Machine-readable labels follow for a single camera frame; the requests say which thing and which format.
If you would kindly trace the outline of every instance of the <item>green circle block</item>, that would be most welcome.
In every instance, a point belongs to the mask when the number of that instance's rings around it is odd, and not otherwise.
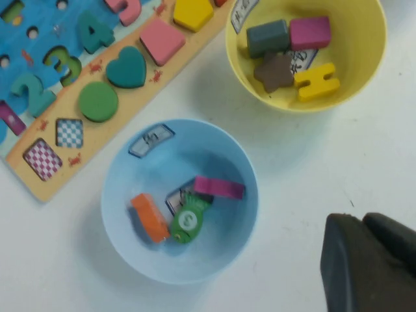
[[[92,122],[106,122],[118,109],[117,93],[107,83],[89,83],[79,94],[78,106]]]

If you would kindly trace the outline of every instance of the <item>pink block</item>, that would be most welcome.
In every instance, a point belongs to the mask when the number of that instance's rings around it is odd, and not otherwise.
[[[155,18],[142,31],[140,41],[156,65],[163,66],[185,45],[186,39],[175,27]]]
[[[142,12],[142,4],[140,0],[104,0],[110,9],[117,13],[122,10],[118,15],[123,26],[129,26],[137,20]]]
[[[330,19],[327,16],[292,19],[289,27],[293,51],[320,49],[331,42]]]
[[[241,200],[244,194],[244,185],[221,179],[209,179],[198,175],[195,178],[194,190],[202,194]]]

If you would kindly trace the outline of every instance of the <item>teal heart block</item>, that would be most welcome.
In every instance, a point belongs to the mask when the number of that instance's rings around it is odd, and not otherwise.
[[[146,61],[135,47],[123,48],[105,71],[108,80],[119,88],[138,88],[146,81]]]

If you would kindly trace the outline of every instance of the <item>blue checkered pattern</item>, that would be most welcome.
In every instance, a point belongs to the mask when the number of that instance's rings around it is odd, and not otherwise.
[[[73,119],[57,121],[57,146],[81,148],[84,143],[83,122]]]

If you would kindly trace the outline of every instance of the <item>pink checkered pattern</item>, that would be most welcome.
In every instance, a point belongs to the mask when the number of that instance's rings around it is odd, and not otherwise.
[[[42,181],[50,179],[62,167],[62,160],[41,138],[35,141],[23,158]]]

